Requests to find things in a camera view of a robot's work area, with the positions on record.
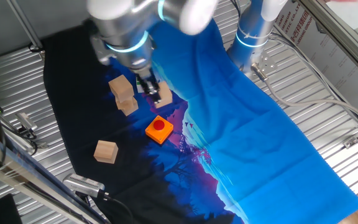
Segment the black cable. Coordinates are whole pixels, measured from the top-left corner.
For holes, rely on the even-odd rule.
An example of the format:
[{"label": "black cable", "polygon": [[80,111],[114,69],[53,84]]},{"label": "black cable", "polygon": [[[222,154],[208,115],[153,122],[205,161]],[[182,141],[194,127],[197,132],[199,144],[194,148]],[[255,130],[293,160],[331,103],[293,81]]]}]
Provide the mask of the black cable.
[{"label": "black cable", "polygon": [[16,136],[19,136],[19,137],[22,138],[22,139],[34,140],[34,139],[37,138],[37,136],[34,134],[34,132],[31,132],[31,135],[33,135],[33,137],[30,138],[30,137],[26,137],[26,136],[23,136],[23,135],[19,134],[19,133],[16,132],[15,130],[10,129],[10,128],[9,128],[8,126],[6,126],[5,124],[2,124],[2,126],[3,126],[6,130],[8,130],[10,133],[15,134]]},{"label": "black cable", "polygon": [[120,201],[118,201],[118,200],[116,200],[116,199],[113,199],[113,198],[111,198],[111,197],[108,196],[108,195],[104,195],[103,197],[104,197],[105,199],[107,199],[108,201],[110,201],[110,202],[116,202],[117,204],[121,205],[121,207],[123,207],[125,210],[127,210],[129,216],[131,217],[131,222],[132,222],[132,224],[135,223],[134,214],[132,214],[131,210],[130,210],[124,203],[122,203],[122,202],[120,202]]},{"label": "black cable", "polygon": [[230,0],[231,4],[233,4],[233,6],[236,8],[237,13],[239,14],[239,18],[241,17],[241,11],[239,9],[239,6],[237,5],[236,0]]},{"label": "black cable", "polygon": [[32,144],[33,147],[34,147],[34,152],[31,154],[31,156],[34,156],[34,155],[37,153],[37,151],[38,151],[38,145],[37,145],[37,143],[34,142],[34,141],[30,141],[30,142],[31,142],[31,144]]}]

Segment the white cable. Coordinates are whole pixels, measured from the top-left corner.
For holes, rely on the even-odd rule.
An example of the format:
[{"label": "white cable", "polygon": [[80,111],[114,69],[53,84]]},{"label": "white cable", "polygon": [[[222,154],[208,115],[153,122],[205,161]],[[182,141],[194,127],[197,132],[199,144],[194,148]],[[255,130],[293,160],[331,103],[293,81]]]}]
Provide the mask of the white cable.
[{"label": "white cable", "polygon": [[283,104],[287,105],[287,106],[309,106],[309,105],[314,105],[314,104],[318,104],[318,103],[334,103],[337,105],[341,105],[344,106],[346,108],[348,108],[349,110],[355,112],[358,115],[358,109],[353,107],[352,105],[349,105],[345,102],[339,101],[339,100],[312,100],[312,101],[306,101],[306,102],[302,102],[302,103],[291,103],[288,101],[283,100],[281,97],[279,97],[277,95],[277,93],[274,91],[273,87],[271,86],[269,80],[265,81],[265,84],[267,86],[267,88],[270,90],[270,92],[272,93],[272,95],[280,102],[282,102]]},{"label": "white cable", "polygon": [[[270,40],[278,42],[278,43],[281,43],[281,44],[289,47],[290,49],[292,49],[299,56],[299,58],[301,58],[302,61],[307,63],[314,71],[316,71],[318,73],[317,68],[312,63],[307,61],[307,59],[303,58],[303,56],[300,55],[300,53],[294,47],[292,47],[290,44],[287,44],[284,41],[278,40],[276,38],[270,38]],[[325,86],[330,90],[330,92],[335,95],[335,93],[332,91],[332,89],[330,89],[329,84],[324,79],[324,77],[321,74],[319,74],[319,76],[322,79],[322,81],[324,82]],[[307,102],[303,102],[303,103],[290,103],[290,102],[287,102],[287,101],[283,100],[279,96],[277,96],[277,94],[274,92],[274,90],[273,90],[273,88],[270,85],[270,82],[268,80],[266,80],[265,83],[267,85],[267,88],[269,88],[270,92],[272,92],[272,95],[274,97],[276,97],[276,99],[278,101],[281,101],[282,103],[284,103],[287,106],[308,106],[308,105],[313,105],[313,104],[317,104],[317,103],[334,103],[334,104],[337,104],[337,105],[344,106],[344,107],[348,108],[349,110],[351,110],[351,111],[355,112],[356,114],[358,114],[358,109],[357,108],[353,107],[352,105],[350,105],[348,103],[345,103],[345,102],[342,102],[342,101],[339,101],[339,100],[315,100],[315,101],[307,101]]]}]

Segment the blue cloth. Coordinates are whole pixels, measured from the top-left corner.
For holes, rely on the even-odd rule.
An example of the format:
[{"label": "blue cloth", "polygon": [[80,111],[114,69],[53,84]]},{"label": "blue cloth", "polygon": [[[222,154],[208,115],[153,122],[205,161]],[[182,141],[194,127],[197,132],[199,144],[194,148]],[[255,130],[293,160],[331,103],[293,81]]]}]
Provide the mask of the blue cloth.
[{"label": "blue cloth", "polygon": [[212,22],[197,36],[160,23],[154,69],[188,102],[188,141],[206,148],[203,167],[244,223],[337,223],[358,197],[269,96],[230,61]]}]

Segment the cable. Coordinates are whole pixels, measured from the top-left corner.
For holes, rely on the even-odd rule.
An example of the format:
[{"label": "cable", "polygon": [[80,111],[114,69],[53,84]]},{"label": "cable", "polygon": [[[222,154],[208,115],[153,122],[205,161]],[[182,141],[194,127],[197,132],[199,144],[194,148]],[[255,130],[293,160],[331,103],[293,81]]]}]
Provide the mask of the cable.
[{"label": "cable", "polygon": [[119,205],[121,205],[125,210],[127,210],[129,216],[131,217],[131,220],[132,220],[131,222],[132,222],[132,224],[135,223],[134,214],[132,214],[131,210],[130,210],[124,203],[122,203],[122,202],[120,202],[120,201],[118,201],[118,200],[116,200],[116,199],[113,199],[113,198],[111,198],[111,197],[108,196],[108,195],[104,195],[104,198],[107,199],[107,200],[109,200],[109,201],[111,201],[111,202],[116,202],[116,203],[118,203]]},{"label": "cable", "polygon": [[241,11],[239,9],[239,6],[237,5],[237,1],[236,0],[230,0],[231,4],[233,4],[233,6],[236,8],[237,13],[239,14],[239,18],[241,17]]},{"label": "cable", "polygon": [[339,101],[339,100],[312,100],[312,101],[306,101],[306,102],[302,102],[302,103],[291,103],[288,101],[283,100],[281,97],[279,97],[277,95],[277,93],[274,91],[273,87],[271,86],[269,80],[265,81],[265,84],[267,86],[267,88],[270,90],[270,92],[272,93],[272,95],[280,102],[282,102],[283,104],[287,105],[287,106],[309,106],[309,105],[314,105],[314,104],[318,104],[318,103],[334,103],[337,105],[341,105],[344,106],[346,108],[348,108],[349,110],[353,111],[354,113],[356,113],[358,115],[358,109],[353,107],[350,104],[347,104],[345,102]]},{"label": "cable", "polygon": [[237,4],[237,7],[239,8],[240,10],[240,14],[242,13],[241,11],[241,4],[240,4],[240,0],[236,0],[236,4]]},{"label": "cable", "polygon": [[16,136],[19,136],[19,137],[22,138],[22,139],[34,140],[34,139],[37,138],[37,136],[34,134],[34,132],[31,132],[31,135],[33,135],[33,137],[30,138],[30,137],[26,137],[26,136],[23,136],[23,135],[17,133],[15,130],[10,129],[10,128],[7,127],[5,124],[2,124],[2,126],[3,126],[6,130],[8,130],[10,133],[15,134]]},{"label": "cable", "polygon": [[[276,38],[270,38],[270,40],[272,40],[272,41],[276,41],[276,42],[278,42],[278,43],[281,43],[281,44],[283,44],[283,45],[285,45],[285,46],[287,46],[287,47],[289,47],[289,48],[291,48],[298,56],[299,56],[299,58],[302,60],[302,61],[304,61],[307,65],[309,65],[315,72],[316,72],[316,74],[320,77],[320,79],[323,81],[323,83],[324,83],[324,85],[328,88],[328,90],[330,90],[330,92],[333,94],[333,95],[336,95],[338,98],[340,98],[341,99],[341,97],[337,94],[337,93],[335,93],[334,91],[333,91],[333,89],[331,88],[331,86],[328,84],[328,82],[324,79],[324,77],[320,74],[320,72],[318,71],[318,69],[312,64],[312,63],[310,63],[309,61],[307,61],[307,58],[297,49],[297,47],[296,47],[296,45],[295,44],[293,44],[292,42],[290,42],[286,37],[284,37],[283,35],[280,35],[280,34],[278,34],[278,33],[275,33],[275,32],[272,32],[272,34],[275,34],[275,35],[277,35],[277,36],[280,36],[280,37],[282,37],[282,38],[284,38],[285,40],[287,40],[290,44],[292,44],[293,46],[291,46],[290,44],[288,44],[288,43],[286,43],[286,42],[284,42],[284,41],[282,41],[282,40],[278,40],[278,39],[276,39]],[[284,104],[286,104],[286,103],[289,103],[289,102],[284,102],[284,101],[282,101],[282,99],[280,100],[280,99],[278,99],[277,98],[277,100],[278,101],[281,101],[282,103],[284,103]],[[339,100],[323,100],[324,102],[322,102],[322,101],[320,101],[320,102],[318,102],[318,103],[335,103],[335,104],[338,104],[338,105],[341,105],[341,106],[345,106],[346,108],[348,108],[348,109],[350,109],[353,113],[355,113],[356,115],[358,115],[358,109],[357,108],[355,108],[355,107],[353,107],[353,106],[351,106],[350,104],[348,104],[348,103],[345,103],[345,102],[342,102],[342,101],[339,101]],[[310,103],[310,104],[315,104],[315,103],[312,103],[313,101],[309,101],[309,102],[304,102],[304,103]]]},{"label": "cable", "polygon": [[30,141],[30,142],[31,142],[31,144],[32,144],[33,147],[34,147],[34,152],[31,154],[31,156],[34,156],[34,155],[38,152],[38,145],[37,145],[37,143],[34,142],[34,141]]}]

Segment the black cloth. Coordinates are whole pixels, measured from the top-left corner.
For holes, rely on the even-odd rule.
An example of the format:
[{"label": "black cloth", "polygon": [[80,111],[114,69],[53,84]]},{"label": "black cloth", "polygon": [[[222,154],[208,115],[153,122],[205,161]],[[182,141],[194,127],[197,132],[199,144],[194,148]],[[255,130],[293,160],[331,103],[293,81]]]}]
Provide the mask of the black cloth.
[{"label": "black cloth", "polygon": [[[106,100],[111,94],[108,81],[121,74],[98,62],[84,27],[57,33],[44,43],[45,87],[77,174],[103,183],[110,196],[132,210],[136,223],[232,223],[233,214],[186,218],[191,207],[179,205],[168,190],[169,183],[160,175],[163,166],[153,164],[153,157],[141,156],[152,140],[143,137],[144,130],[129,132],[133,121],[117,109],[114,100]],[[135,76],[129,81],[134,84]],[[154,118],[137,122],[146,127]],[[115,164],[97,162],[93,157],[98,140],[117,143]],[[96,204],[112,223],[129,222],[127,212],[118,204]]]}]

